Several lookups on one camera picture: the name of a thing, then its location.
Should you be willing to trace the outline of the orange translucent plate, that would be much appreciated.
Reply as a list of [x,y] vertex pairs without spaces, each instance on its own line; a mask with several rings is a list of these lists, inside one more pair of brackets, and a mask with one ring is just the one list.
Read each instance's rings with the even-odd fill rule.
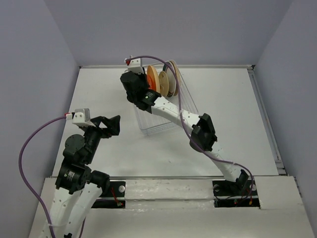
[[149,88],[156,91],[156,81],[155,79],[152,79],[150,74],[147,74],[147,82],[149,84]]

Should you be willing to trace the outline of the tan round plate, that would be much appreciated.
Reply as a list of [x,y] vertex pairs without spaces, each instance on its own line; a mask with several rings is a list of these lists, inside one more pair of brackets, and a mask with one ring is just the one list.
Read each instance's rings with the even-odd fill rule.
[[147,67],[147,74],[150,74],[152,79],[155,79],[156,81],[156,92],[160,92],[160,84],[159,84],[159,75],[157,73],[157,70],[152,66],[148,65]]

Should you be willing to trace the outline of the small cream plate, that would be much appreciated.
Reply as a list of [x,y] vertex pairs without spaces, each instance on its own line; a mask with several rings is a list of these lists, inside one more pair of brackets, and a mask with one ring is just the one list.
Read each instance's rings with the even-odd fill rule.
[[160,84],[160,94],[164,97],[168,97],[169,93],[169,80],[165,71],[161,71],[158,75]]

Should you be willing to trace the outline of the white plate with green rim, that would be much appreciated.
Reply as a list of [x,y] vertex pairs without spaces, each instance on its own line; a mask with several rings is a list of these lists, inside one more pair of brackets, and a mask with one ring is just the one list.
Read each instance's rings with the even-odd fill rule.
[[169,98],[174,96],[175,90],[176,90],[175,77],[170,68],[173,68],[173,65],[171,64],[171,62],[168,61],[167,64],[164,65],[163,71],[166,73],[168,83],[169,83],[168,94],[167,94],[167,97]]

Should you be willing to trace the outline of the beige plate with leaf design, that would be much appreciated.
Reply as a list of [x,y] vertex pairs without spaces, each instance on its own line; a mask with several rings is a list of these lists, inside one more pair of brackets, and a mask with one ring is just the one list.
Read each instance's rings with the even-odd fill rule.
[[175,90],[175,94],[174,94],[174,96],[177,96],[179,93],[179,88],[181,87],[181,74],[179,72],[179,68],[178,68],[176,62],[174,60],[169,60],[169,62],[171,62],[171,64],[173,65],[174,72],[176,73],[176,77],[177,77],[177,82],[178,82],[179,87],[176,86],[176,90]]

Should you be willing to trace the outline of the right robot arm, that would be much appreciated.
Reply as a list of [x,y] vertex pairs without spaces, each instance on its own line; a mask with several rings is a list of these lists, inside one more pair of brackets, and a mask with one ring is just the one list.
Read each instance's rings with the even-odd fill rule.
[[190,146],[203,153],[222,172],[226,181],[225,189],[233,194],[244,193],[245,199],[252,194],[254,177],[249,169],[238,163],[228,161],[217,143],[217,136],[211,117],[198,115],[181,109],[181,102],[175,105],[160,93],[151,90],[146,75],[131,71],[121,75],[120,81],[126,90],[127,99],[138,109],[162,117],[182,127],[190,140]]

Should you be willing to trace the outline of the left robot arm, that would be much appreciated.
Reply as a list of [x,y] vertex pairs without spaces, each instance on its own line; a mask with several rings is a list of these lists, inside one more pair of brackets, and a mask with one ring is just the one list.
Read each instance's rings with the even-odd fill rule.
[[109,192],[110,176],[89,168],[101,139],[118,136],[120,116],[110,119],[72,114],[72,123],[84,134],[73,134],[65,141],[62,161],[55,182],[50,219],[40,233],[42,238],[75,238],[88,212]]

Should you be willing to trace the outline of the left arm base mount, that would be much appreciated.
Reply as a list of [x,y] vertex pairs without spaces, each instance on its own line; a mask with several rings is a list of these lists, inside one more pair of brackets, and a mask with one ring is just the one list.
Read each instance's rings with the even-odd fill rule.
[[94,202],[93,209],[124,209],[125,208],[126,181],[111,180],[107,192]]

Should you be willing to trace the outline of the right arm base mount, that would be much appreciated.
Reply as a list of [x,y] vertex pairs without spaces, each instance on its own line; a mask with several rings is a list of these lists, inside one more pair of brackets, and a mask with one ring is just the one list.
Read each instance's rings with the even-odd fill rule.
[[212,188],[215,208],[260,208],[256,183],[254,182],[251,186],[251,180],[247,181],[242,190],[237,189],[233,183],[226,180],[214,180]]

